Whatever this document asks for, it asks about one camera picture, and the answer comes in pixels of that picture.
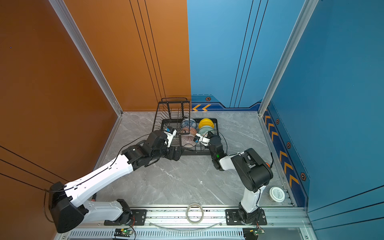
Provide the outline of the pale green ribbed bowl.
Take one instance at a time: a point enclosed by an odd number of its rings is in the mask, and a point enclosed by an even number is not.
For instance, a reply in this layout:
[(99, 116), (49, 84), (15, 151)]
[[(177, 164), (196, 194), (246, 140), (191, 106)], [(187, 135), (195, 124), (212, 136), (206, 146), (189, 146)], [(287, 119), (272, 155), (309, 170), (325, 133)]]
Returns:
[(210, 127), (210, 126), (203, 126), (203, 127), (201, 127), (200, 129), (199, 129), (199, 134), (200, 135), (205, 135), (205, 134), (207, 134), (208, 132), (210, 132), (210, 131), (213, 131), (214, 129), (212, 128), (212, 127)]

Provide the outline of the pink striped bowl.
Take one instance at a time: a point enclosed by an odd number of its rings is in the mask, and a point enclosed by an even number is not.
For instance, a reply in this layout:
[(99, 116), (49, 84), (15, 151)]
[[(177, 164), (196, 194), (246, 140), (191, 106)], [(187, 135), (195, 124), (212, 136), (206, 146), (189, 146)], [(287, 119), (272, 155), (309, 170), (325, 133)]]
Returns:
[(182, 135), (181, 136), (182, 147), (184, 147), (184, 148), (194, 147), (197, 144), (194, 141), (194, 138), (195, 138), (195, 136), (193, 136), (193, 135)]

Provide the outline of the yellow bowl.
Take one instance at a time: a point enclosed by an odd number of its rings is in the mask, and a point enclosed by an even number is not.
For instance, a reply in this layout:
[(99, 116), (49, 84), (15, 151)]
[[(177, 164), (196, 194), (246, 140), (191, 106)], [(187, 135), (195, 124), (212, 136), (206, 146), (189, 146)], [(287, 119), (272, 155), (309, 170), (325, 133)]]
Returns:
[(206, 127), (206, 126), (214, 128), (215, 124), (211, 119), (208, 119), (208, 118), (204, 118), (204, 119), (200, 120), (199, 129)]

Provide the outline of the orange patterned bowl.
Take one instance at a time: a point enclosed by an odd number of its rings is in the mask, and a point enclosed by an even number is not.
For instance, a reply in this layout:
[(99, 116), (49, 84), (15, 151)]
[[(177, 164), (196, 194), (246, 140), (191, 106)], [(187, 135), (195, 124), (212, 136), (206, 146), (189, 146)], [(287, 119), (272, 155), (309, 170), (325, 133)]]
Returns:
[(181, 133), (186, 133), (188, 135), (195, 136), (197, 134), (197, 130), (193, 127), (184, 127), (182, 128)]

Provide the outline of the blue floral bowl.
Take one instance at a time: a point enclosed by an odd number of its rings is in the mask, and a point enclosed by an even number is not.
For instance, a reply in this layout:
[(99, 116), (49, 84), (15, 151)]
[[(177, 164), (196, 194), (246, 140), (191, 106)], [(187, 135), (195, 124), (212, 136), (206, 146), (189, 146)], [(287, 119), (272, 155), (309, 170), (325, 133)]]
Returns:
[(194, 119), (185, 118), (182, 120), (181, 128), (197, 128), (197, 122)]

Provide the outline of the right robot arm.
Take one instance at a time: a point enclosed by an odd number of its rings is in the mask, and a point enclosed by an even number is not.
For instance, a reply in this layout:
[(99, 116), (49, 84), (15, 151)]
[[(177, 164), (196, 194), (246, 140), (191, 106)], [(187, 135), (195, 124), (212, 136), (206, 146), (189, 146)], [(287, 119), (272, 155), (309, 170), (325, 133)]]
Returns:
[(245, 186), (243, 198), (239, 203), (239, 218), (244, 225), (265, 226), (267, 224), (260, 199), (266, 186), (274, 177), (272, 166), (266, 163), (252, 148), (241, 153), (228, 155), (224, 151), (219, 135), (208, 132), (195, 137), (209, 149), (214, 167), (219, 171), (235, 170)]

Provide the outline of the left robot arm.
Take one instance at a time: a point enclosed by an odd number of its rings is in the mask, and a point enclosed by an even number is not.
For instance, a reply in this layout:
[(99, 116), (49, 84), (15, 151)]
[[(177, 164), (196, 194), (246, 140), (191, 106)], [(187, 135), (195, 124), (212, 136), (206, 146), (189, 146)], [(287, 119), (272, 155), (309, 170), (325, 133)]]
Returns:
[(92, 202), (89, 199), (115, 180), (161, 158), (179, 160), (183, 149), (172, 146), (177, 130), (151, 132), (146, 140), (120, 151), (117, 157), (75, 181), (57, 182), (49, 189), (49, 211), (58, 233), (66, 233), (81, 223), (103, 221), (106, 225), (132, 225), (134, 214), (123, 199)]

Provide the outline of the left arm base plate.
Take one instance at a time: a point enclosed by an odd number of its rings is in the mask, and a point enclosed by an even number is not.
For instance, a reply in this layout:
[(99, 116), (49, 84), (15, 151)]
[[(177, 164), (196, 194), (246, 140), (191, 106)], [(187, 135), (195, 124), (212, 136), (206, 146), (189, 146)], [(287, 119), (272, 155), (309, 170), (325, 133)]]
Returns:
[(104, 221), (104, 226), (144, 226), (147, 217), (147, 210), (131, 210), (123, 212), (115, 221)]

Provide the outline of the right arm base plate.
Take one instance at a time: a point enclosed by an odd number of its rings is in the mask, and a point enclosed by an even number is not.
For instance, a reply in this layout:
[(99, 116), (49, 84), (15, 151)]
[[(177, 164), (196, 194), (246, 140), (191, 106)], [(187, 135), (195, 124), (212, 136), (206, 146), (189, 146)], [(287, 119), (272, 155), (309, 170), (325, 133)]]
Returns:
[(226, 224), (228, 226), (266, 226), (268, 224), (265, 212), (261, 208), (256, 209), (252, 213), (247, 213), (246, 211), (240, 209), (226, 209), (225, 214)]

